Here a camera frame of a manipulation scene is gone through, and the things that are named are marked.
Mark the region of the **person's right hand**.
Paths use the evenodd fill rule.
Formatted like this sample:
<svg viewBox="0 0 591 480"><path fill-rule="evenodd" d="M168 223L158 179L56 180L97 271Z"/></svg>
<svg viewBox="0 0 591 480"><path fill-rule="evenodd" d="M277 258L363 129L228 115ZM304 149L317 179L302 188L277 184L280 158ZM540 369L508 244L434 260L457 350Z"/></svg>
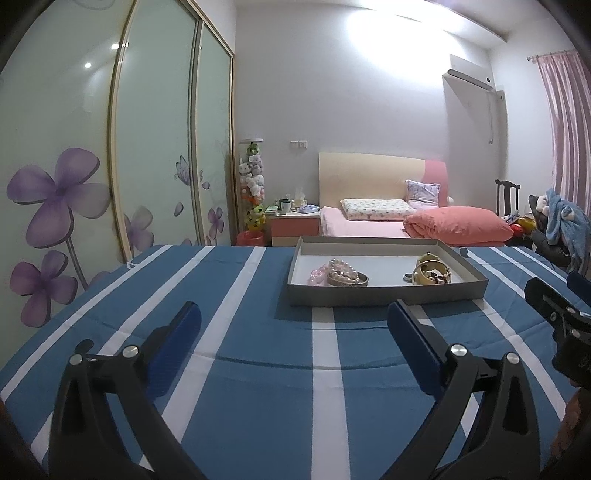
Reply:
<svg viewBox="0 0 591 480"><path fill-rule="evenodd" d="M565 407L564 417L561 421L560 428L551 445L551 459L557 460L568 450L575 438L575 430L577 429L581 417L581 391L582 389L574 384L577 388L573 397L569 400Z"/></svg>

